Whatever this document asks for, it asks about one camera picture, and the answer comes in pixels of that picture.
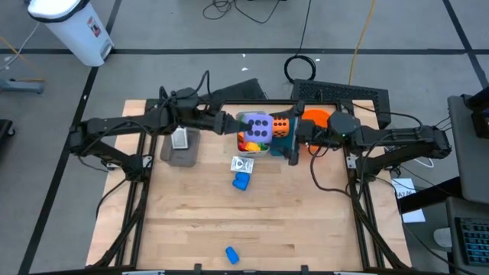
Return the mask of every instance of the white paper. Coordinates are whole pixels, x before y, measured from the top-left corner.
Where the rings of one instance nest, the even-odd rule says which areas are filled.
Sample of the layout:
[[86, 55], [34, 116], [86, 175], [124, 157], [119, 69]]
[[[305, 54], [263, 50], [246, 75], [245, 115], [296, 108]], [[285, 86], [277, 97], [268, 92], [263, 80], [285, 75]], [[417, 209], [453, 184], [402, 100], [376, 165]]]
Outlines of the white paper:
[[[396, 194], [397, 194], [398, 199], [400, 199], [404, 196], [408, 196], [410, 194], [416, 193], [416, 190], [413, 190], [414, 184], [413, 184], [413, 181], [411, 179], [392, 179], [392, 184], [393, 184], [394, 188], [396, 189]], [[422, 209], [403, 214], [403, 220], [405, 223], [426, 222], [425, 215], [423, 214]]]

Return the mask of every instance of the purple dice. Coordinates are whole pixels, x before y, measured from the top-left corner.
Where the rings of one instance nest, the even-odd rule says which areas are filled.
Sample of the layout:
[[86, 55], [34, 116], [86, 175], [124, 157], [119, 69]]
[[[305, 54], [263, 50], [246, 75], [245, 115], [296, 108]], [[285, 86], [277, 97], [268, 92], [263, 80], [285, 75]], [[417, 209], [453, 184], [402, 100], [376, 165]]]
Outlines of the purple dice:
[[244, 133], [245, 141], [270, 143], [272, 141], [272, 124], [274, 118], [267, 114], [245, 114], [243, 122], [251, 125], [251, 130]]

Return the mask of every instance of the orange dice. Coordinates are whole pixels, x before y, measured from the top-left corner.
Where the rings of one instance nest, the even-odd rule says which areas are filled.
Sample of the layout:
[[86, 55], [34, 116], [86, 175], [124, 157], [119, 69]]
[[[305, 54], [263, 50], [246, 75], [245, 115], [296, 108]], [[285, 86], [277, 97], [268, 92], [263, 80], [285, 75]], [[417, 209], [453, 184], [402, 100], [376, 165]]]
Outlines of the orange dice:
[[288, 118], [274, 118], [272, 131], [274, 138], [284, 138], [289, 135], [290, 122]]

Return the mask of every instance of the table leg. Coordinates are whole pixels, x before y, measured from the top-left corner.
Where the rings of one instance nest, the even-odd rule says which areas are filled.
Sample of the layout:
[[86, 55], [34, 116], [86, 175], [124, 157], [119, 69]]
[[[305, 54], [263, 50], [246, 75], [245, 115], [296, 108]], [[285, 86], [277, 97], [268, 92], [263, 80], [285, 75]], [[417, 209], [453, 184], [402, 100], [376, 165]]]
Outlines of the table leg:
[[422, 207], [444, 202], [450, 196], [463, 199], [459, 176], [401, 198], [399, 200], [400, 212], [401, 214], [408, 213]]

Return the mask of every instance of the label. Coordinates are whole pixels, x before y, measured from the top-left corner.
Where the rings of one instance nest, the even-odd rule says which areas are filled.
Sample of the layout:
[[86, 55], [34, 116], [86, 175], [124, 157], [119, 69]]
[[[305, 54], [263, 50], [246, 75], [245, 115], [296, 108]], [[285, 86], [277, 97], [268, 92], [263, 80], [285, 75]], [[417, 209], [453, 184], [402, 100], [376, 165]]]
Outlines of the label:
[[100, 35], [100, 27], [97, 25], [97, 22], [95, 19], [93, 19], [93, 16], [90, 16], [88, 22], [86, 22], [90, 29], [92, 30], [93, 34], [95, 37], [98, 37]]

